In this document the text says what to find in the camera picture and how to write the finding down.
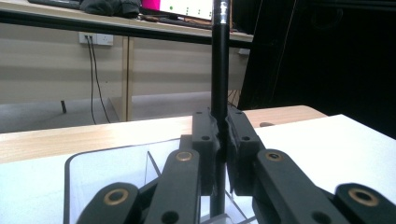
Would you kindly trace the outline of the dark cloth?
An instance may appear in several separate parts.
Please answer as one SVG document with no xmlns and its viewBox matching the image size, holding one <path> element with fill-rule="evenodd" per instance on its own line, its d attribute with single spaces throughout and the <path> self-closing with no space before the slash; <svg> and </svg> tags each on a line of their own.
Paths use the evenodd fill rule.
<svg viewBox="0 0 396 224">
<path fill-rule="evenodd" d="M 136 18 L 141 0 L 82 0 L 79 9 L 93 15 Z"/>
</svg>

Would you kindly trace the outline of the white wall power outlet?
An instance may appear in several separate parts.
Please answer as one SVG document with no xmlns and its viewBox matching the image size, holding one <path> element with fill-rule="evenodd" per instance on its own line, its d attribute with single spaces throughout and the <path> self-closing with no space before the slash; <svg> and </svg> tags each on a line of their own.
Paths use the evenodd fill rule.
<svg viewBox="0 0 396 224">
<path fill-rule="evenodd" d="M 98 46 L 112 46 L 114 44 L 113 35 L 78 33 L 78 42 L 80 44 L 94 44 Z"/>
</svg>

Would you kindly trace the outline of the black curtain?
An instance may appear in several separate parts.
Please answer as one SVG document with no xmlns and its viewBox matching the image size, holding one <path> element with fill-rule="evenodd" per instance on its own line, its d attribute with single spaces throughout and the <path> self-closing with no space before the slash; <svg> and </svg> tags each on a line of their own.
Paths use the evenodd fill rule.
<svg viewBox="0 0 396 224">
<path fill-rule="evenodd" d="M 252 35 L 238 106 L 309 105 L 396 139 L 396 0 L 233 0 Z"/>
</svg>

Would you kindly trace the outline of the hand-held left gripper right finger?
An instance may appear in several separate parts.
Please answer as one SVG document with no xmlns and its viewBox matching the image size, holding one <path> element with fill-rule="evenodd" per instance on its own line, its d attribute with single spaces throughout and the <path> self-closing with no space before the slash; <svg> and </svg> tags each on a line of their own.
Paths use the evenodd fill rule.
<svg viewBox="0 0 396 224">
<path fill-rule="evenodd" d="M 244 112 L 229 106 L 226 122 L 230 190 L 238 196 L 252 196 L 256 178 L 253 163 L 264 146 Z"/>
</svg>

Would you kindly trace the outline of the computer monitor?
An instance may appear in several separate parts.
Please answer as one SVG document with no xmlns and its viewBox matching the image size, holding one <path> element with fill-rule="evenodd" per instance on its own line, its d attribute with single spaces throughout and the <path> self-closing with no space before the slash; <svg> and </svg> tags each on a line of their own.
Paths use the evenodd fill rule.
<svg viewBox="0 0 396 224">
<path fill-rule="evenodd" d="M 216 1 L 228 1 L 228 9 L 232 8 L 233 0 L 141 0 L 140 11 L 170 18 L 212 21 Z"/>
</svg>

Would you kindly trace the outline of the black keyboard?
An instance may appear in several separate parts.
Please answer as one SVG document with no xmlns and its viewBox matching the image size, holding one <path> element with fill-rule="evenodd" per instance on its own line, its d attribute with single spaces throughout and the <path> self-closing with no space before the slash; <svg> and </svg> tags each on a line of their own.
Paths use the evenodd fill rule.
<svg viewBox="0 0 396 224">
<path fill-rule="evenodd" d="M 44 6 L 52 6 L 52 7 L 62 7 L 62 8 L 70 8 L 70 9 L 79 9 L 80 1 L 79 0 L 27 0 L 32 4 L 39 4 Z"/>
</svg>

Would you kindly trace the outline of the background desk with black edge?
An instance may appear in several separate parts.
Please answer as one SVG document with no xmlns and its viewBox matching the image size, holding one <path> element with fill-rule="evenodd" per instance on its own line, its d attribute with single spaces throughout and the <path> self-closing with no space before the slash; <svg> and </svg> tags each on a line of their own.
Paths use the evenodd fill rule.
<svg viewBox="0 0 396 224">
<path fill-rule="evenodd" d="M 0 23 L 97 34 L 210 45 L 210 30 L 117 17 L 79 10 L 31 4 L 27 0 L 0 0 Z"/>
</svg>

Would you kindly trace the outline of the white table sheet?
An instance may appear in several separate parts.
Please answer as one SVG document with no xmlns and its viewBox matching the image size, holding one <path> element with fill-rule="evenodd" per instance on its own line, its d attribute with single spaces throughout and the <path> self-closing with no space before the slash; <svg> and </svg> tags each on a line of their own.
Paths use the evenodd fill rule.
<svg viewBox="0 0 396 224">
<path fill-rule="evenodd" d="M 396 203 L 396 140 L 344 115 L 257 129 L 320 188 L 359 183 Z M 0 164 L 0 224 L 64 224 L 64 167 L 74 154 Z"/>
</svg>

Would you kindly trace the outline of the wooden desk leg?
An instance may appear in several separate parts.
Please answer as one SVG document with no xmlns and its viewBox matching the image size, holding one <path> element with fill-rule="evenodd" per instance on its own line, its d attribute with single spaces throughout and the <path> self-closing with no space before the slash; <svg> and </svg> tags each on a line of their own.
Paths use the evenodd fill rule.
<svg viewBox="0 0 396 224">
<path fill-rule="evenodd" d="M 122 39 L 122 96 L 121 116 L 122 121 L 131 119 L 132 109 L 132 75 L 134 69 L 134 39 L 124 37 Z"/>
</svg>

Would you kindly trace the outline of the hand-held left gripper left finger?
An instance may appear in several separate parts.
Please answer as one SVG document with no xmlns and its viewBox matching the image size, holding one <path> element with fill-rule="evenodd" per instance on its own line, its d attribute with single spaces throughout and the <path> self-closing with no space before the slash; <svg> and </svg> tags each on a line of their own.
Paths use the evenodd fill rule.
<svg viewBox="0 0 396 224">
<path fill-rule="evenodd" d="M 202 109 L 192 115 L 191 134 L 182 134 L 180 149 L 192 149 L 200 155 L 201 195 L 217 195 L 216 154 L 219 150 L 217 121 L 209 109 Z"/>
</svg>

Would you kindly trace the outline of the black pen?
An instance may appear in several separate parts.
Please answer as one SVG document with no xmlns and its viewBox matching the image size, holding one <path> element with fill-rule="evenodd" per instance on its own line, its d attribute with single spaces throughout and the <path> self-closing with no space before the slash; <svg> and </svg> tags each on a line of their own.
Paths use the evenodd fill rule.
<svg viewBox="0 0 396 224">
<path fill-rule="evenodd" d="M 223 214 L 225 209 L 230 1 L 213 0 L 211 115 L 217 121 L 219 149 L 215 154 L 215 190 L 210 196 L 211 217 Z"/>
</svg>

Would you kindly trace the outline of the wooden table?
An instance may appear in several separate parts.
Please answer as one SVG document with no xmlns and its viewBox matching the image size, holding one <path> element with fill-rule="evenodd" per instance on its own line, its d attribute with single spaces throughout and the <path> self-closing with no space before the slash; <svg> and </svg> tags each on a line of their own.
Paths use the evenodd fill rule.
<svg viewBox="0 0 396 224">
<path fill-rule="evenodd" d="M 190 134 L 192 117 L 0 133 L 0 164 L 166 141 Z"/>
</svg>

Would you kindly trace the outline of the clear plastic organizer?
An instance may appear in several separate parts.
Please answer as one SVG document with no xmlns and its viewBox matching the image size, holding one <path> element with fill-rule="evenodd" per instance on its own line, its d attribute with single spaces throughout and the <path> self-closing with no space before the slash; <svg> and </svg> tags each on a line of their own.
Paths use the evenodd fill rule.
<svg viewBox="0 0 396 224">
<path fill-rule="evenodd" d="M 71 156 L 64 167 L 64 224 L 76 224 L 93 196 L 110 184 L 147 185 L 163 172 L 168 155 L 178 148 L 179 141 L 171 139 Z"/>
</svg>

